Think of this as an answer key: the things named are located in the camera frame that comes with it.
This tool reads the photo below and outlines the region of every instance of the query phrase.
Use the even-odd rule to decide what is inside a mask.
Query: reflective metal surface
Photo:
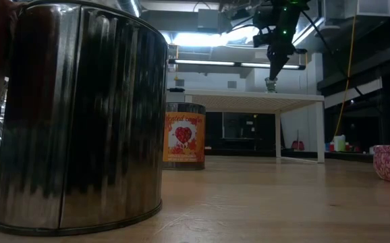
[[[31,2],[34,0],[17,0],[18,2]],[[97,3],[102,6],[112,7],[113,9],[122,10],[126,13],[140,17],[140,14],[142,12],[142,6],[139,0],[84,0],[85,2],[91,2],[91,3]]]
[[[20,16],[2,225],[92,227],[160,206],[167,44],[143,21],[76,3],[39,1]]]

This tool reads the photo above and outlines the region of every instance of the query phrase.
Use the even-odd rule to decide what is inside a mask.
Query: orange label
[[[188,112],[166,112],[163,160],[203,162],[206,116]]]

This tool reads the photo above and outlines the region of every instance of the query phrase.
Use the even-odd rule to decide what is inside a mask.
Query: ceiling light
[[[245,68],[270,68],[269,63],[242,63],[240,66]],[[284,65],[283,69],[286,70],[299,70],[302,67],[300,65]]]
[[[222,65],[222,66],[234,66],[232,61],[201,61],[201,60],[178,60],[170,59],[171,64],[197,64],[197,65]]]
[[[245,68],[270,68],[269,63],[242,63]]]
[[[183,47],[218,47],[227,44],[220,34],[203,33],[179,33],[173,42]]]
[[[233,61],[202,61],[202,60],[182,60],[170,59],[169,64],[193,64],[193,65],[218,65],[236,68],[270,68],[269,63],[240,63]],[[285,70],[304,70],[305,65],[284,65]]]
[[[315,22],[315,26],[318,28],[322,23],[324,23],[324,18],[320,18],[318,21]],[[307,31],[305,31],[303,34],[301,34],[299,37],[295,38],[292,42],[294,46],[297,46],[300,44],[305,38],[309,36],[309,34],[312,34],[314,32],[315,28],[314,26],[309,27]]]

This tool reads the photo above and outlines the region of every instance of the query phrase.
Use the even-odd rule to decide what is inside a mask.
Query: red heart
[[[192,131],[189,128],[178,127],[175,130],[175,136],[180,142],[184,144],[185,142],[189,141],[190,137],[192,136]]]

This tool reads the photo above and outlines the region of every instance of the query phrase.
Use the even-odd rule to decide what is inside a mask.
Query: can rim
[[[164,43],[167,43],[167,41],[165,40],[165,37],[163,37],[163,35],[155,27],[151,26],[147,21],[142,20],[139,17],[135,17],[132,14],[127,13],[125,11],[118,10],[118,9],[115,9],[115,8],[112,8],[112,7],[108,7],[108,6],[104,6],[104,5],[101,5],[101,4],[98,4],[98,3],[94,3],[94,2],[82,1],[82,0],[65,0],[65,1],[64,0],[36,0],[36,1],[32,1],[32,2],[29,2],[29,3],[25,4],[23,6],[23,9],[27,9],[29,7],[34,7],[36,5],[50,4],[50,3],[87,5],[87,6],[90,6],[90,7],[97,7],[97,8],[101,8],[101,9],[107,10],[107,11],[114,12],[115,14],[119,14],[119,15],[122,15],[124,17],[127,17],[127,18],[130,18],[132,20],[135,20],[137,22],[140,22],[141,24],[145,25],[150,30],[152,30],[152,31],[156,32],[157,34],[159,34],[161,36],[162,41]]]

